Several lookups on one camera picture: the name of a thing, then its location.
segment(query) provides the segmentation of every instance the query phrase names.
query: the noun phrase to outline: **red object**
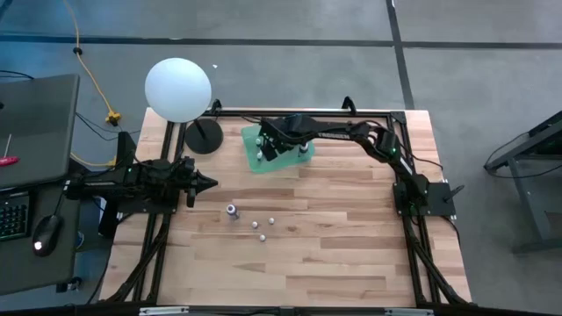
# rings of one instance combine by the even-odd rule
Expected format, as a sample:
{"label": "red object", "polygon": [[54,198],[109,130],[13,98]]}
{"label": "red object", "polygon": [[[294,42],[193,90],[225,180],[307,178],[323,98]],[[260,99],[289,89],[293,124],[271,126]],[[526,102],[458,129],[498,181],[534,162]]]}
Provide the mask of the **red object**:
{"label": "red object", "polygon": [[10,166],[16,162],[19,162],[19,158],[17,157],[0,158],[0,167]]}

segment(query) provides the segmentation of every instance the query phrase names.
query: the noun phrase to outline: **keyboard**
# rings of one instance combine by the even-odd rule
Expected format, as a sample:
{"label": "keyboard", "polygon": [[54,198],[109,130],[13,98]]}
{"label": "keyboard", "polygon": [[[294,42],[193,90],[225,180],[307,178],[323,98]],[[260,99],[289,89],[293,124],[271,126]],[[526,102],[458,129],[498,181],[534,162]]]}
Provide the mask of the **keyboard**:
{"label": "keyboard", "polygon": [[0,196],[0,241],[14,240],[28,235],[29,200],[27,192]]}

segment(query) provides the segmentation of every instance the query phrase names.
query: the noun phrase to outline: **wooden table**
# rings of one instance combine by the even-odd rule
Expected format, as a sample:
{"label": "wooden table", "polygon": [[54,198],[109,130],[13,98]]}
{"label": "wooden table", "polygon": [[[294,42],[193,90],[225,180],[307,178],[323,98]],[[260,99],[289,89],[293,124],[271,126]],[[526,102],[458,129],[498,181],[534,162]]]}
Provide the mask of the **wooden table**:
{"label": "wooden table", "polygon": [[[406,116],[414,154],[438,162],[429,114],[406,111]],[[169,231],[159,305],[414,306],[390,167],[353,142],[314,140],[316,154],[310,162],[253,174],[241,139],[241,128],[250,123],[241,118],[219,122],[225,138],[217,152],[199,155],[184,149],[219,186],[198,195],[192,209],[185,206],[185,196],[180,198]],[[160,156],[165,128],[166,121],[148,109],[139,159]],[[176,138],[177,127],[172,147]],[[417,162],[416,168],[430,181],[442,180],[441,170],[432,164]],[[239,220],[227,216],[228,204],[238,207]],[[111,296],[138,262],[147,219],[135,214],[119,225],[101,298]],[[252,221],[260,224],[257,230]],[[450,223],[427,218],[427,225],[434,262],[459,295],[470,300]],[[259,241],[260,233],[266,242]],[[429,297],[425,269],[420,272]],[[145,292],[151,277],[149,267]]]}

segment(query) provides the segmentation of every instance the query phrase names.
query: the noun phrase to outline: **gray floor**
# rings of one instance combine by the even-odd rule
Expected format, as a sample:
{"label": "gray floor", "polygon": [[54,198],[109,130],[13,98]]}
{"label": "gray floor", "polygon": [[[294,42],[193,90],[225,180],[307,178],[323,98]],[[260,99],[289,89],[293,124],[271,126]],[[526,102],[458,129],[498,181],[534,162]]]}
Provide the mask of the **gray floor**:
{"label": "gray floor", "polygon": [[[384,0],[70,0],[82,33],[220,39],[391,40]],[[395,0],[404,40],[562,40],[555,0]],[[14,0],[1,32],[72,34],[59,0]],[[78,111],[102,122],[106,110],[71,53],[72,45],[2,43],[0,68],[31,75],[82,75]],[[123,127],[139,129],[149,68],[172,56],[197,62],[225,106],[336,108],[350,95],[358,107],[403,109],[396,59],[384,47],[248,47],[84,45],[84,59]],[[562,313],[562,250],[526,256],[511,248],[535,238],[512,181],[487,176],[492,150],[560,110],[562,51],[407,49],[416,109],[430,112],[445,175],[465,184],[458,227],[475,303]],[[115,143],[76,124],[73,151],[92,162],[112,158]],[[556,187],[559,173],[537,179]],[[83,220],[85,226],[91,223]],[[83,303],[106,253],[84,253],[76,272],[84,290],[53,288],[0,298],[0,309]]]}

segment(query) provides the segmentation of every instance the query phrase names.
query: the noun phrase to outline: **computer mouse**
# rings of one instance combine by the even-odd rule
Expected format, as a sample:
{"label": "computer mouse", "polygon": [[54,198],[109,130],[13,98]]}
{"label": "computer mouse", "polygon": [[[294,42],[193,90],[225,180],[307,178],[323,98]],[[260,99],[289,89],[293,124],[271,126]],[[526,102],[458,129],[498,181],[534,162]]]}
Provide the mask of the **computer mouse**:
{"label": "computer mouse", "polygon": [[62,218],[49,215],[40,220],[33,231],[33,253],[37,256],[51,255],[61,231]]}

